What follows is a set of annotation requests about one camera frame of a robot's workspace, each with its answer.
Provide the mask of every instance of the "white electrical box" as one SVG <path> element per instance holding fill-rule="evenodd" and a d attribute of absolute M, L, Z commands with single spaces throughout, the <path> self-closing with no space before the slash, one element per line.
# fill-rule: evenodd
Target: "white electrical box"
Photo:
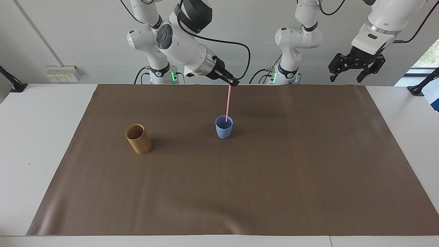
<path fill-rule="evenodd" d="M 48 67 L 46 77 L 50 82 L 79 82 L 81 73 L 76 66 Z"/>

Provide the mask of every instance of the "cup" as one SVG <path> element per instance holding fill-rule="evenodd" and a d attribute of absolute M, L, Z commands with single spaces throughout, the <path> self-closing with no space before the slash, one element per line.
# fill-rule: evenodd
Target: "cup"
<path fill-rule="evenodd" d="M 229 138 L 230 133 L 232 133 L 233 120 L 227 117 L 226 122 L 226 116 L 219 116 L 215 121 L 215 126 L 218 137 L 224 140 Z"/>
<path fill-rule="evenodd" d="M 133 124 L 125 131 L 125 137 L 138 154 L 146 154 L 151 150 L 151 140 L 141 124 Z"/>

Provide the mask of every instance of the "black stand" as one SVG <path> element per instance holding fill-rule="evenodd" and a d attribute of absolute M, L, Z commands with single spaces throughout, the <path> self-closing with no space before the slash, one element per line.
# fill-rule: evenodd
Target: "black stand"
<path fill-rule="evenodd" d="M 11 75 L 8 71 L 3 69 L 2 66 L 0 66 L 0 73 L 11 82 L 12 84 L 12 89 L 10 90 L 11 93 L 21 93 L 28 85 L 27 83 L 22 83 L 19 79 L 15 78 L 15 76 Z"/>
<path fill-rule="evenodd" d="M 425 78 L 419 85 L 407 87 L 410 93 L 414 96 L 424 96 L 422 89 L 432 80 L 439 78 L 439 67 L 435 69 L 427 78 Z"/>

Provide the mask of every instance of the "white tabletop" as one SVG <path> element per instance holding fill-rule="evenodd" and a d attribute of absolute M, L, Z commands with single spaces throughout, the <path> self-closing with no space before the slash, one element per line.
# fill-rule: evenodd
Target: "white tabletop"
<path fill-rule="evenodd" d="M 438 210 L 439 114 L 406 88 L 367 88 Z M 439 246 L 439 236 L 23 236 L 95 89 L 32 84 L 0 104 L 0 246 Z"/>

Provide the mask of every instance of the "green light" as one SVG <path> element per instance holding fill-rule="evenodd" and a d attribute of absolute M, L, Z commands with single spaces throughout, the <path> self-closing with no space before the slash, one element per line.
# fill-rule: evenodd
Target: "green light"
<path fill-rule="evenodd" d="M 276 83 L 277 73 L 274 72 L 274 75 L 272 77 L 273 77 L 273 80 L 271 81 L 271 83 L 275 84 Z"/>
<path fill-rule="evenodd" d="M 171 72 L 171 74 L 172 74 L 172 80 L 173 80 L 174 82 L 176 82 L 176 81 L 178 80 L 178 77 L 175 75 L 174 72 Z"/>

